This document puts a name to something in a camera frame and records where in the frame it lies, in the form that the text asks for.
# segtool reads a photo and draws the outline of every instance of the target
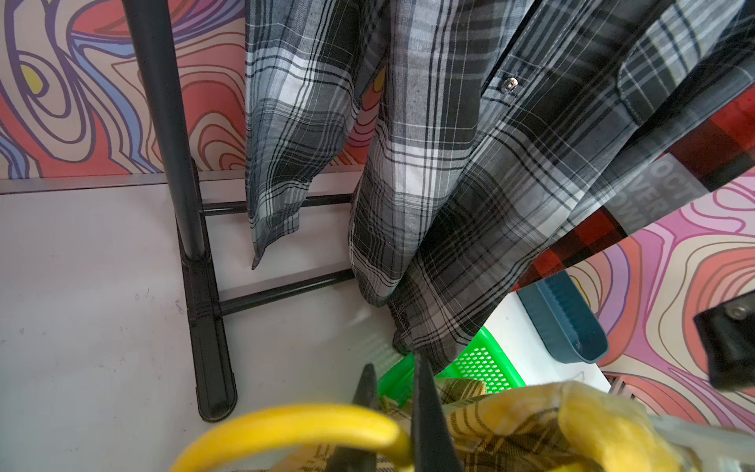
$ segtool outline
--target yellow fabric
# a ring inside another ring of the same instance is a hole
[[[448,429],[469,472],[677,472],[692,464],[652,427],[642,407],[578,382],[506,390],[485,396],[478,381],[443,379]],[[386,414],[409,432],[411,402],[384,401]],[[270,472],[320,472],[335,446],[305,446]],[[377,469],[393,470],[378,456]]]

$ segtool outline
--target plaid shirt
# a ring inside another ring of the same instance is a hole
[[[755,75],[754,0],[249,2],[259,262],[385,68],[350,255],[447,365],[544,249]]]
[[[699,196],[718,190],[755,165],[755,86],[726,105],[686,136],[678,140],[661,158],[641,172],[636,180],[649,179],[653,166],[662,162],[677,162],[676,171],[664,174],[666,178],[680,180],[684,176],[680,199],[664,199],[662,213],[642,211],[643,223],[655,221],[682,208]],[[630,182],[624,189],[629,191]],[[542,252],[524,272],[513,290],[550,277],[567,267],[578,264],[606,250],[637,229],[637,225],[624,227],[616,219],[621,217],[624,199],[617,195],[606,206],[587,217],[550,248]],[[650,206],[658,202],[654,199]]]

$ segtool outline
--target psychedelic wallpaper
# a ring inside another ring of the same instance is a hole
[[[755,389],[710,386],[692,321],[755,289],[754,170],[567,272],[608,334],[606,374],[658,414],[755,433]]]
[[[192,155],[200,170],[243,168],[244,2],[168,3]],[[121,1],[2,5],[0,178],[161,172]],[[333,165],[364,162],[381,89]]]

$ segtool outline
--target shirt pocket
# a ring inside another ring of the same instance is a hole
[[[738,0],[678,0],[639,36],[618,67],[621,101],[645,123],[719,41]]]

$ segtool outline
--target black metal rack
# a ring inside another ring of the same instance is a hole
[[[238,399],[223,316],[353,279],[354,274],[351,269],[342,270],[220,301],[205,217],[243,213],[246,202],[202,204],[189,151],[167,1],[123,0],[123,7],[176,214],[199,415],[205,421],[220,421]],[[310,196],[302,206],[350,201],[350,194]]]

